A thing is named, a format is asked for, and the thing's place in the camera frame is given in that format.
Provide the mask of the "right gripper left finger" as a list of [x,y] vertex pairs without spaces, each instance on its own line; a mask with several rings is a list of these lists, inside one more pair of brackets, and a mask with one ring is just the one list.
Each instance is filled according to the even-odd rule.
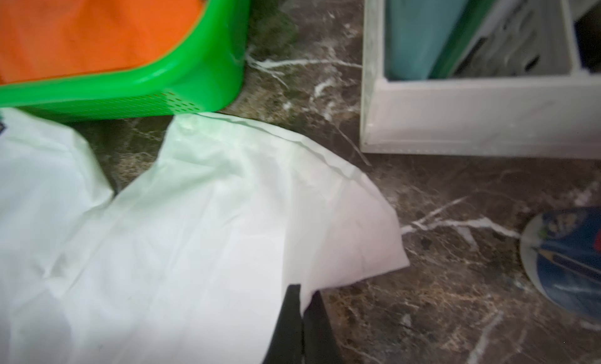
[[299,284],[287,287],[263,364],[299,364],[303,360],[303,322]]

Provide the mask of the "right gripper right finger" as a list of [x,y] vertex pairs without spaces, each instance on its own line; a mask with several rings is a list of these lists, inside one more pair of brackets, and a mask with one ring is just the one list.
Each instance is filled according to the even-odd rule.
[[342,364],[330,319],[317,291],[303,315],[304,357],[307,364]]

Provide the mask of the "white shorts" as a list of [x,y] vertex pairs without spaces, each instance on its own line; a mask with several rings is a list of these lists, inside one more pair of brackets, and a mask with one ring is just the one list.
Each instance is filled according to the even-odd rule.
[[408,264],[375,184],[301,134],[179,115],[115,192],[80,133],[1,112],[4,363],[259,363],[288,287],[304,314]]

